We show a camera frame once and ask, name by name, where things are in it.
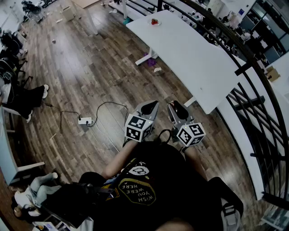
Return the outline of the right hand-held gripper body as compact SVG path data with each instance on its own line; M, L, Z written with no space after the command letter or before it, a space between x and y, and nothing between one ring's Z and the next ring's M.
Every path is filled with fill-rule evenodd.
M202 123L188 121L182 124L174 123L171 131L172 142L180 142L183 147L191 147L199 144L206 136Z

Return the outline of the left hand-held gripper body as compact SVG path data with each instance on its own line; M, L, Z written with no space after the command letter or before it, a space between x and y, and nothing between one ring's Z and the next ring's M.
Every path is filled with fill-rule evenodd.
M141 111L135 111L129 114L125 123L125 137L137 142L142 142L151 134L154 125L152 115L141 114Z

